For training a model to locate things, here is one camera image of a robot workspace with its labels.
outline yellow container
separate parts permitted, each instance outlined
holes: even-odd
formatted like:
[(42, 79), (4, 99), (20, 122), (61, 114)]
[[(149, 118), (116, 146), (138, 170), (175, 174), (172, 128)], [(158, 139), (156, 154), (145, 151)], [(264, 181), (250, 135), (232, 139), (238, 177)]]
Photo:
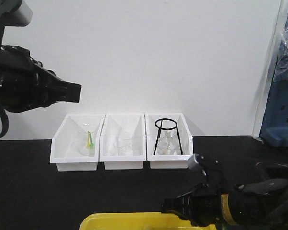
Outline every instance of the yellow container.
[(194, 227), (174, 214), (139, 212), (92, 214), (82, 221), (79, 230), (216, 230), (216, 227)]

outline black tabletop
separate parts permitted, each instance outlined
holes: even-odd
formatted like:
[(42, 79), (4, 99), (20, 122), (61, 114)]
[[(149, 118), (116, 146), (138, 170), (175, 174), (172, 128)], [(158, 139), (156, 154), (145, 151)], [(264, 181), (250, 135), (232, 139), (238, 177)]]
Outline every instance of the black tabletop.
[[(288, 148), (251, 137), (194, 137), (194, 152), (217, 159), (230, 184), (261, 181), (255, 164), (288, 163)], [(201, 177), (188, 169), (58, 172), (50, 140), (0, 141), (0, 230), (77, 230), (93, 213), (160, 211), (164, 198)]]

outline white backdrop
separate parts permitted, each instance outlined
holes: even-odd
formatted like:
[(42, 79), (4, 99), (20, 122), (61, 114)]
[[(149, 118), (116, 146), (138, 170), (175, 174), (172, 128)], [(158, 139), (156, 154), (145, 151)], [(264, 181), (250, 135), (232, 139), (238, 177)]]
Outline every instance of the white backdrop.
[(281, 0), (26, 3), (31, 23), (3, 43), (81, 84), (81, 99), (9, 113), (3, 139), (49, 139), (66, 113), (122, 112), (183, 112), (193, 135), (251, 135)]

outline metal ring stand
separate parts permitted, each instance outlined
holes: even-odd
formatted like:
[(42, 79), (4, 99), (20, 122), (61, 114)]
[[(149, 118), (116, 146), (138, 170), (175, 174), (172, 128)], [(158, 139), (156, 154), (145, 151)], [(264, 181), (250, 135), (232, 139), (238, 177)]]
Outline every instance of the metal ring stand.
[[(163, 128), (163, 127), (162, 127), (162, 124), (163, 124), (163, 121), (164, 121), (164, 120), (174, 122), (174, 123), (175, 123), (175, 126), (172, 127), (172, 128)], [(169, 118), (161, 118), (161, 119), (155, 121), (155, 126), (158, 128), (158, 135), (157, 135), (157, 140), (156, 140), (156, 142), (155, 142), (154, 155), (155, 155), (155, 152), (156, 152), (156, 150), (157, 150), (158, 140), (159, 140), (159, 138), (160, 138), (160, 136), (161, 136), (161, 130), (173, 130), (173, 129), (176, 129), (176, 131), (177, 131), (177, 136), (178, 136), (178, 141), (179, 141), (179, 147), (180, 147), (181, 155), (183, 155), (177, 122), (174, 121), (174, 120), (172, 120), (172, 119), (169, 119)]]

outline white plastic tray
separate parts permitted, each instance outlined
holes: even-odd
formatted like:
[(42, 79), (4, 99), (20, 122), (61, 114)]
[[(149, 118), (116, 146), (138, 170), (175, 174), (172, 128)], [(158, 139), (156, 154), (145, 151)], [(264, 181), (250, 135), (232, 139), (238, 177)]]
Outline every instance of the white plastic tray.
[[(154, 155), (155, 143), (158, 128), (155, 122), (161, 118), (173, 119), (177, 122), (183, 155), (178, 147), (177, 132), (171, 130), (171, 135), (176, 138), (177, 150), (173, 155), (162, 155), (156, 152)], [(145, 114), (147, 134), (147, 160), (150, 161), (152, 169), (163, 168), (187, 168), (188, 159), (193, 155), (193, 138), (182, 113), (177, 114)]]
[(144, 114), (106, 115), (100, 137), (100, 161), (105, 169), (141, 169), (145, 160)]
[[(58, 171), (96, 170), (104, 118), (104, 114), (66, 115), (52, 138), (50, 163), (55, 163)], [(87, 131), (92, 131), (94, 147), (90, 149), (89, 155), (83, 155), (80, 149), (82, 146), (85, 147)]]

